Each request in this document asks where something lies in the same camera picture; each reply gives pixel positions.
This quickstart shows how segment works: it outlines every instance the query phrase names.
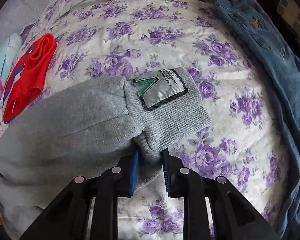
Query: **pink floral fabric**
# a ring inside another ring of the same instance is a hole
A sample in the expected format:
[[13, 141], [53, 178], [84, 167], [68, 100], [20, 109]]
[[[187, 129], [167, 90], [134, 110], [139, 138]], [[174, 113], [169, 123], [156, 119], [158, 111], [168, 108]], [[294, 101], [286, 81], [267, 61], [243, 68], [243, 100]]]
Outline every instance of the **pink floral fabric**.
[[[44, 91], [29, 107], [90, 78], [133, 79], [183, 67], [212, 123], [172, 145], [170, 153], [201, 176], [228, 178], [275, 226], [287, 149], [253, 62], [208, 0], [51, 0], [17, 60], [47, 32], [58, 46]], [[7, 128], [1, 101], [0, 137]], [[133, 198], [119, 199], [118, 217], [120, 239], [182, 239], [183, 202], [167, 196], [163, 173]]]

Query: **glove label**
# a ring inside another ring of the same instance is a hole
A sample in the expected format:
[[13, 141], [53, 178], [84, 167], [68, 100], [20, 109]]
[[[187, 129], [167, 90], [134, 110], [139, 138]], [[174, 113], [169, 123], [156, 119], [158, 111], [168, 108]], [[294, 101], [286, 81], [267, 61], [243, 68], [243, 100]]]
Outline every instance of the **glove label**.
[[142, 87], [138, 96], [148, 111], [176, 100], [188, 92], [182, 78], [173, 69], [146, 73], [134, 79], [133, 85]]

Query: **floral bedsheet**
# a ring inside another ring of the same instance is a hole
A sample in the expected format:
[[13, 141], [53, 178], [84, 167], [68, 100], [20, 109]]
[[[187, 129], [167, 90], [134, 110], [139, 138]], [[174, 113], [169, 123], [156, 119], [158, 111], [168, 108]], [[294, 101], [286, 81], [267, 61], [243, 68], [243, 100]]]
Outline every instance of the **floral bedsheet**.
[[[212, 124], [170, 153], [202, 176], [227, 177], [275, 226], [288, 151], [255, 66], [209, 0], [51, 0], [16, 61], [47, 32], [58, 46], [44, 91], [29, 107], [90, 78], [184, 67]], [[1, 101], [0, 137], [7, 127]], [[119, 199], [118, 220], [119, 239], [182, 239], [183, 200], [167, 196], [160, 174]]]

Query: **light blue fabric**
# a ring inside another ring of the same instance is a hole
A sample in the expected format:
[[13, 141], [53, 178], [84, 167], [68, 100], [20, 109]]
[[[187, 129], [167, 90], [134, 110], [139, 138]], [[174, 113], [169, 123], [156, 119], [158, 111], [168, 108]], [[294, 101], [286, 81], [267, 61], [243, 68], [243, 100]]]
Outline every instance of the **light blue fabric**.
[[291, 153], [288, 192], [278, 233], [292, 239], [300, 223], [300, 59], [269, 17], [252, 0], [213, 0], [260, 71]]
[[0, 47], [0, 77], [4, 87], [8, 79], [12, 63], [22, 46], [22, 38], [14, 33], [7, 38]]

